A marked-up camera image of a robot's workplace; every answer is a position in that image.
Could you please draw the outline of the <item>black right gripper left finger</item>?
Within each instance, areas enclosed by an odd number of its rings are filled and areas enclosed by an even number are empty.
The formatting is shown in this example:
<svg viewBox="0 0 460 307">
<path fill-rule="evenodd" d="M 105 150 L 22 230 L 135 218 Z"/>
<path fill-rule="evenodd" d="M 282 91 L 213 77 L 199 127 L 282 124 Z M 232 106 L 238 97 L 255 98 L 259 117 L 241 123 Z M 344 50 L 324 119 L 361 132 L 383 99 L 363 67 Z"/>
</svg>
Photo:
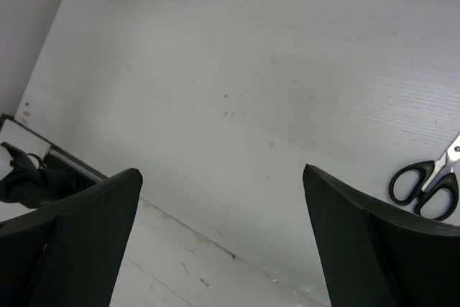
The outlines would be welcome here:
<svg viewBox="0 0 460 307">
<path fill-rule="evenodd" d="M 2 306 L 109 306 L 139 203 L 130 168 L 1 223 Z"/>
</svg>

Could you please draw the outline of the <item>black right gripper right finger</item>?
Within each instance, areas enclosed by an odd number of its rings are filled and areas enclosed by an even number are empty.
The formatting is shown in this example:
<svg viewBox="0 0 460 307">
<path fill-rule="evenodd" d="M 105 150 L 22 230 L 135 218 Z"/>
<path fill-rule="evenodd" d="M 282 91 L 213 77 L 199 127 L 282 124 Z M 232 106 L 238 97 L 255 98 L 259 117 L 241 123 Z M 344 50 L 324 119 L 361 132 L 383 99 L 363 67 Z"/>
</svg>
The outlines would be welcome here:
<svg viewBox="0 0 460 307">
<path fill-rule="evenodd" d="M 362 193 L 313 165 L 303 186 L 332 306 L 458 306 L 459 228 Z"/>
</svg>

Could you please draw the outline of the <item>black handled scissors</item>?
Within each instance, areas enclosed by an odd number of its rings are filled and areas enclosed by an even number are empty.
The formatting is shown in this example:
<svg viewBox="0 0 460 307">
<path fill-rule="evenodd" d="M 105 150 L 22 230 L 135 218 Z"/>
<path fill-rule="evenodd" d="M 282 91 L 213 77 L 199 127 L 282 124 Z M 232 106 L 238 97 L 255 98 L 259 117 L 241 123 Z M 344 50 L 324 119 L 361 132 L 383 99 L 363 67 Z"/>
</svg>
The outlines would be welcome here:
<svg viewBox="0 0 460 307">
<path fill-rule="evenodd" d="M 459 134 L 446 148 L 442 156 L 437 160 L 426 160 L 412 163 L 399 169 L 389 183 L 390 200 L 400 206 L 408 206 L 414 200 L 417 201 L 413 213 L 422 216 L 423 207 L 440 191 L 447 190 L 450 194 L 449 204 L 445 211 L 433 220 L 444 221 L 450 217 L 459 203 L 459 182 L 454 168 L 459 161 Z M 405 199 L 399 199 L 395 195 L 395 184 L 398 178 L 408 171 L 415 171 L 419 180 Z"/>
</svg>

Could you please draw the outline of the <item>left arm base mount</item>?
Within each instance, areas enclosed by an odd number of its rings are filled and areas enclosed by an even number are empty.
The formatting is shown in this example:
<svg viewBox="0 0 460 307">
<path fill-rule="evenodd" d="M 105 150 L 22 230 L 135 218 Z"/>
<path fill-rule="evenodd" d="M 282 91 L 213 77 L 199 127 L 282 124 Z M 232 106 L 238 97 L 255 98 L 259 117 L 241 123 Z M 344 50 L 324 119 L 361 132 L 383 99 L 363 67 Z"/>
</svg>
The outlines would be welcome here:
<svg viewBox="0 0 460 307">
<path fill-rule="evenodd" d="M 29 156 L 37 161 L 45 184 L 44 196 L 35 208 L 72 196 L 106 179 L 105 175 L 61 154 L 48 153 L 43 158 L 36 154 Z"/>
</svg>

